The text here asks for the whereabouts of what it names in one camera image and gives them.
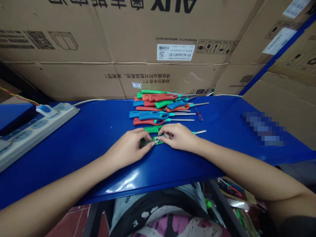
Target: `person's left hand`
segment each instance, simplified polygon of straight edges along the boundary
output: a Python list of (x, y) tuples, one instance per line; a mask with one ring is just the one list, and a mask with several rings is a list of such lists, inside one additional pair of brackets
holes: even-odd
[(152, 138), (143, 128), (136, 128), (127, 131), (114, 145), (100, 158), (110, 161), (110, 164), (119, 170), (140, 160), (152, 146), (154, 142), (140, 148), (140, 140), (145, 138), (146, 141), (151, 141)]

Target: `electrical cable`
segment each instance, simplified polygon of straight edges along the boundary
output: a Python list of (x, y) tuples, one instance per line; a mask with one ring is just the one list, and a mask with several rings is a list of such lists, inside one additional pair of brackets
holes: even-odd
[(90, 101), (97, 101), (97, 100), (105, 100), (105, 99), (91, 99), (91, 100), (84, 100), (84, 101), (81, 101), (81, 102), (78, 102), (78, 103), (74, 104), (73, 106), (77, 106), (77, 105), (80, 105), (80, 104), (83, 104), (83, 103), (86, 103), (86, 102), (90, 102)]
[(17, 97), (17, 98), (20, 99), (20, 100), (28, 101), (28, 102), (32, 103), (33, 105), (35, 105), (35, 106), (40, 106), (40, 104), (37, 103), (37, 102), (35, 102), (34, 100), (30, 100), (30, 99), (24, 98), (23, 96), (20, 96), (20, 95), (18, 95), (18, 94), (14, 94), (14, 93), (8, 91), (7, 89), (4, 89), (3, 87), (0, 87), (0, 89), (4, 90), (5, 92), (9, 93), (9, 94), (12, 95), (12, 96)]
[(219, 95), (228, 95), (228, 96), (236, 96), (236, 97), (241, 97), (241, 95), (229, 95), (229, 94), (219, 94)]

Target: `power outlet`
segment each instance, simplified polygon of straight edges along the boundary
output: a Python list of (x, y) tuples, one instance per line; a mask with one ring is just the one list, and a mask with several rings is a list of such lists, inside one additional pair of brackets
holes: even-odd
[(37, 115), (29, 123), (1, 138), (10, 145), (0, 150), (0, 172), (79, 112), (79, 109), (68, 103), (59, 103), (54, 109), (58, 111), (54, 116), (48, 118)]

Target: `white label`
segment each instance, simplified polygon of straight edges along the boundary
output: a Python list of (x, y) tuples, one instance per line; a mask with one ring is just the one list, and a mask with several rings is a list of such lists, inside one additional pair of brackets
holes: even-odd
[(141, 85), (141, 83), (132, 82), (132, 87), (140, 89), (142, 87), (142, 85)]
[(195, 45), (157, 44), (157, 60), (191, 61)]
[(275, 55), (283, 47), (283, 45), (285, 45), (292, 38), (295, 33), (296, 30), (284, 27), (262, 52)]
[(293, 2), (283, 12), (283, 15), (294, 19), (307, 6), (309, 2), (310, 0), (293, 0)]

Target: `red and yellow wire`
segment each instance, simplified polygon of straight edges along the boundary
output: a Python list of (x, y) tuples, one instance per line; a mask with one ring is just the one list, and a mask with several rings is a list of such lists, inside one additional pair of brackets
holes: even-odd
[(30, 99), (24, 98), (23, 96), (20, 96), (20, 95), (18, 95), (18, 94), (14, 94), (14, 93), (8, 91), (7, 89), (4, 89), (3, 87), (0, 87), (0, 89), (4, 90), (5, 92), (9, 93), (9, 94), (12, 95), (12, 96), (16, 96), (18, 99), (26, 100), (26, 101), (28, 101), (28, 102), (30, 102), (30, 103), (36, 105), (36, 106), (40, 106), (40, 104), (37, 103), (37, 102), (35, 102), (34, 100), (30, 100)]

